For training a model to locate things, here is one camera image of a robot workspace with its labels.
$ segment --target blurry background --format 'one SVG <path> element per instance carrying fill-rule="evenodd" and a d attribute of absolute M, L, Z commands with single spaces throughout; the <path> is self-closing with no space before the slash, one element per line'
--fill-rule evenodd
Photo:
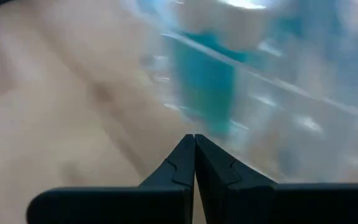
<path fill-rule="evenodd" d="M 358 182 L 358 0 L 0 6 L 0 223 L 137 185 L 186 133 L 277 182 Z"/>

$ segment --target wooden floor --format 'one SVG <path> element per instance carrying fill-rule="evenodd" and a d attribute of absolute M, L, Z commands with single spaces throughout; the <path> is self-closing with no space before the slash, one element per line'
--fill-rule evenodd
<path fill-rule="evenodd" d="M 149 29 L 117 0 L 0 6 L 0 223 L 52 187 L 137 185 L 192 130 L 138 64 Z"/>

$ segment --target teal object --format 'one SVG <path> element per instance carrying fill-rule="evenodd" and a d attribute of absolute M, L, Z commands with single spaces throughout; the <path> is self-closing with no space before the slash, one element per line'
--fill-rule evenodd
<path fill-rule="evenodd" d="M 216 47 L 210 35 L 188 37 Z M 234 98 L 234 67 L 172 37 L 166 36 L 165 41 L 171 49 L 173 75 L 187 113 L 204 121 L 211 133 L 227 133 Z"/>
<path fill-rule="evenodd" d="M 260 55 L 255 54 L 255 52 L 237 52 L 233 50 L 229 50 L 221 45 L 219 45 L 217 38 L 212 33 L 206 32 L 205 34 L 187 34 L 181 33 L 179 34 L 211 49 L 222 55 L 229 57 L 238 62 L 246 63 L 249 66 L 261 70 L 264 66 L 264 62 Z"/>

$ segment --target black plastic frame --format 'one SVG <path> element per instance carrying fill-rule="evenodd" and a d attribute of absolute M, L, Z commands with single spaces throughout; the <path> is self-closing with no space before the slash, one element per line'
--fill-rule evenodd
<path fill-rule="evenodd" d="M 191 223 L 196 172 L 207 223 L 358 223 L 358 184 L 278 184 L 206 137 L 186 135 L 138 187 L 59 188 L 29 224 Z"/>

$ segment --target transparent plastic box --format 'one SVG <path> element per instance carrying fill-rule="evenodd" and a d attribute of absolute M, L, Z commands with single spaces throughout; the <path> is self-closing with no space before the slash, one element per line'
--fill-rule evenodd
<path fill-rule="evenodd" d="M 358 182 L 358 1 L 125 4 L 156 97 L 195 132 L 279 182 Z"/>

